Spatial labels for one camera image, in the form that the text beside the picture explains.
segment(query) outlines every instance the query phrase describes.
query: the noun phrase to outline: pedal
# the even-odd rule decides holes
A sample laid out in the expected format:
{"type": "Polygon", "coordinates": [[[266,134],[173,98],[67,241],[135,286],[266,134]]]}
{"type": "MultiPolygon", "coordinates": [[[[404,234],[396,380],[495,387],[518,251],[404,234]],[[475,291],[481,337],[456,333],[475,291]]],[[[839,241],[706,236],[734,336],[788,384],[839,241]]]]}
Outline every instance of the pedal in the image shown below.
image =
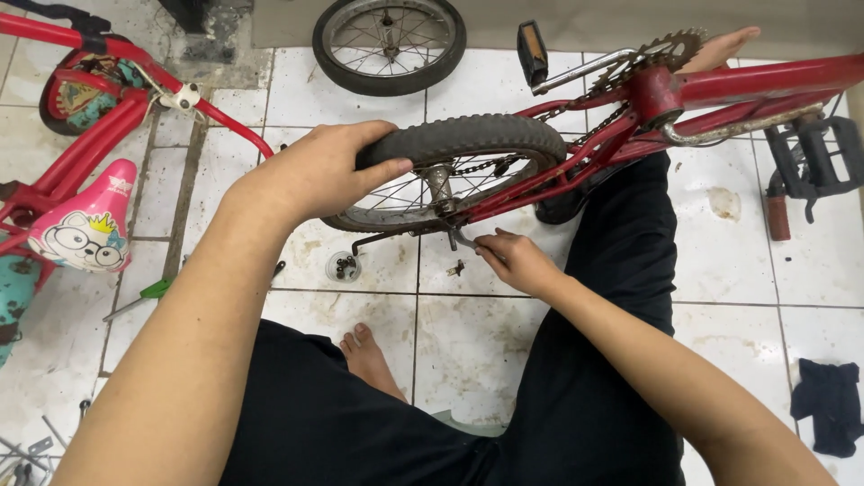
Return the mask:
{"type": "Polygon", "coordinates": [[[817,199],[845,194],[864,185],[864,144],[854,121],[830,117],[798,125],[782,133],[777,127],[772,127],[765,130],[765,135],[777,170],[783,178],[786,194],[791,198],[807,200],[804,215],[808,223],[813,223],[813,205],[817,199]],[[823,133],[827,130],[834,131],[839,147],[835,152],[829,152],[825,143],[823,133]],[[800,144],[797,154],[793,154],[789,146],[792,137],[797,137],[800,144]],[[849,176],[847,181],[837,177],[831,163],[831,157],[836,155],[842,156],[849,176]],[[800,163],[804,164],[801,170],[798,168],[800,163]]]}
{"type": "Polygon", "coordinates": [[[549,76],[549,54],[540,36],[537,21],[529,20],[519,24],[516,52],[519,54],[519,63],[522,64],[528,86],[534,87],[546,81],[549,76]]]}

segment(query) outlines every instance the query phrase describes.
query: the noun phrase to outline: black pants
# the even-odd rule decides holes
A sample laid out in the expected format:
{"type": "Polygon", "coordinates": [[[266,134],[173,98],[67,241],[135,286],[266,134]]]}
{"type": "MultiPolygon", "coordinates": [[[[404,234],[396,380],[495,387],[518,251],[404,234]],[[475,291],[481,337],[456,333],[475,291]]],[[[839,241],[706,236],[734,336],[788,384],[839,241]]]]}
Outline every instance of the black pants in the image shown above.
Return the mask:
{"type": "MultiPolygon", "coordinates": [[[[565,272],[671,336],[669,164],[655,154],[594,191],[565,272]]],[[[499,438],[369,387],[326,337],[262,321],[221,484],[673,485],[679,471],[676,434],[550,310],[499,438]]]]}

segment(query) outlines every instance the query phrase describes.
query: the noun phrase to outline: wheel rim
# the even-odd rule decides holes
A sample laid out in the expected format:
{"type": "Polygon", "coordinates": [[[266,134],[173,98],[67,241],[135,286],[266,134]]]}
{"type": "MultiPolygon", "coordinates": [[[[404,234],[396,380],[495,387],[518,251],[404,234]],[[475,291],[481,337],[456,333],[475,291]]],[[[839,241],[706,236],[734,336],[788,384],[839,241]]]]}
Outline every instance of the wheel rim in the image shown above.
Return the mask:
{"type": "Polygon", "coordinates": [[[324,26],[327,57],[364,76],[395,78],[436,64],[451,48],[456,22],[429,0],[357,0],[324,26]]]}
{"type": "Polygon", "coordinates": [[[443,163],[450,164],[454,171],[460,171],[489,163],[490,160],[496,162],[485,169],[448,178],[453,197],[458,198],[455,213],[469,209],[490,195],[556,164],[554,157],[526,149],[478,150],[418,163],[412,172],[372,191],[338,217],[358,229],[372,231],[381,227],[440,220],[441,216],[429,205],[432,202],[431,191],[422,179],[422,174],[443,163]],[[496,177],[495,170],[501,169],[499,163],[505,159],[512,162],[506,167],[504,174],[496,177]]]}

